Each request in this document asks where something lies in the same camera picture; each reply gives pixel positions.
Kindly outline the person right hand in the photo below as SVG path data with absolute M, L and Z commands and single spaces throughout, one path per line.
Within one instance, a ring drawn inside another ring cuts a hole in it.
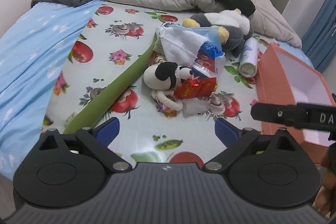
M 324 216 L 335 215 L 335 143 L 327 150 L 321 161 L 321 167 L 326 169 L 322 178 L 321 189 L 315 199 L 315 208 Z

